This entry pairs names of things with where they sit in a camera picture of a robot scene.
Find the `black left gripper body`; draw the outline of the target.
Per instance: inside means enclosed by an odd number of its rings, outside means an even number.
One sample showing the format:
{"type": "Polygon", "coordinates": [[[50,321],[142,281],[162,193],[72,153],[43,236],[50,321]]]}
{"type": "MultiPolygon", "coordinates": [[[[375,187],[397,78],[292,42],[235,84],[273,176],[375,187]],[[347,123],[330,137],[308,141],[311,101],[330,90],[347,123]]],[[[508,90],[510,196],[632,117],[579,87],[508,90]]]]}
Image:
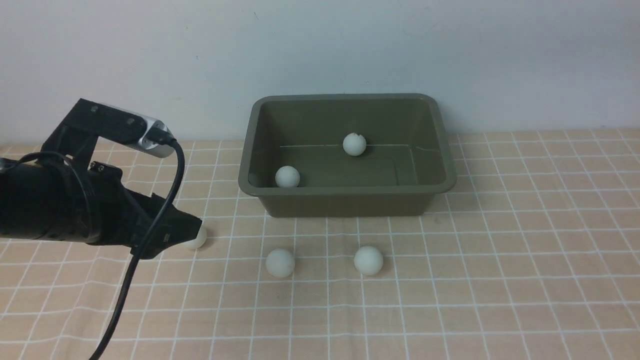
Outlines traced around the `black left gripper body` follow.
{"type": "Polygon", "coordinates": [[[92,246],[136,249],[165,203],[158,194],[127,189],[122,184],[123,174],[120,168],[105,162],[92,162],[87,169],[100,219],[99,235],[92,246]]]}

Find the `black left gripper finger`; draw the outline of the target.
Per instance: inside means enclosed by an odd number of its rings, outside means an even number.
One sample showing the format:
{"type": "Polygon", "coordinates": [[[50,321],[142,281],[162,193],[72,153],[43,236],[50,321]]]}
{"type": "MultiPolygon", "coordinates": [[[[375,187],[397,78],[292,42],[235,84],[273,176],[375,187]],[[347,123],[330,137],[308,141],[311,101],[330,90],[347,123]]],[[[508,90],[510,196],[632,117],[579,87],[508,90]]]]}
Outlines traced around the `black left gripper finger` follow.
{"type": "Polygon", "coordinates": [[[150,196],[147,200],[147,212],[153,225],[151,239],[162,239],[166,234],[169,234],[170,239],[195,239],[202,227],[199,217],[169,203],[160,219],[156,219],[165,202],[166,199],[161,196],[150,196]]]}
{"type": "Polygon", "coordinates": [[[193,240],[198,234],[199,230],[190,232],[164,232],[157,231],[153,236],[148,239],[135,244],[131,248],[131,255],[137,255],[140,248],[142,248],[139,257],[141,260],[151,260],[160,255],[163,251],[174,246],[182,246],[185,242],[193,240]]]}

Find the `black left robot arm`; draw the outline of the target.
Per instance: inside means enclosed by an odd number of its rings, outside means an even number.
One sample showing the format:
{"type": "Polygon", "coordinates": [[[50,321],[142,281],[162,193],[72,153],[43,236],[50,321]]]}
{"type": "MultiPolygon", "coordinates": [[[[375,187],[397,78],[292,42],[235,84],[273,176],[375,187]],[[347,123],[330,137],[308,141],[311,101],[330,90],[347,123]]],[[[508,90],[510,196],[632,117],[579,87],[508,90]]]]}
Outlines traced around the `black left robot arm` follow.
{"type": "Polygon", "coordinates": [[[77,172],[52,156],[1,164],[3,239],[124,246],[134,253],[165,202],[127,189],[123,171],[104,162],[77,172]]]}

